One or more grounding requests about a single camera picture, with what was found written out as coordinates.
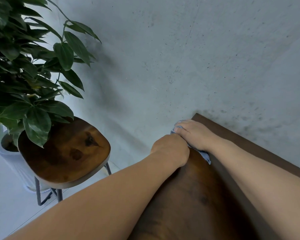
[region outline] hand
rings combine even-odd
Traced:
[[[189,145],[201,151],[210,152],[216,141],[220,139],[206,126],[193,120],[184,120],[175,126],[182,126],[183,129],[175,127],[174,131],[185,139]]]
[[[187,142],[178,134],[165,135],[157,140],[150,151],[152,153],[160,153],[176,163],[177,167],[186,164],[189,158],[189,148]]]

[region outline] person's left hand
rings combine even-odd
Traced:
[[[190,151],[187,142],[181,136],[171,134],[157,140],[152,146],[150,154],[152,153],[162,153],[178,167],[182,167],[188,161]]]

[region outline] stool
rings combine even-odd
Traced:
[[[108,140],[94,126],[77,117],[70,123],[55,123],[44,148],[30,141],[23,131],[18,148],[35,174],[39,206],[52,194],[60,202],[63,199],[62,189],[81,184],[103,167],[111,174]],[[40,181],[51,189],[42,202]]]

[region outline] person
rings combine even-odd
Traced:
[[[6,239],[109,239],[129,237],[160,185],[186,164],[191,146],[212,153],[282,239],[300,240],[300,178],[240,149],[204,125],[186,120],[160,138],[142,161],[71,197]]]

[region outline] blue cleaning cloth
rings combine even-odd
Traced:
[[[176,132],[174,131],[174,127],[173,127],[173,129],[172,129],[172,131],[171,131],[171,134],[173,134],[173,133],[176,133]],[[209,165],[211,164],[210,157],[209,157],[208,153],[206,153],[205,151],[200,151],[200,150],[198,150],[198,149],[196,149],[196,148],[190,146],[189,144],[188,144],[188,146],[191,147],[191,148],[193,148],[193,149],[195,149],[197,152],[199,152],[200,155],[204,158],[204,160],[206,160],[206,161],[208,162]]]

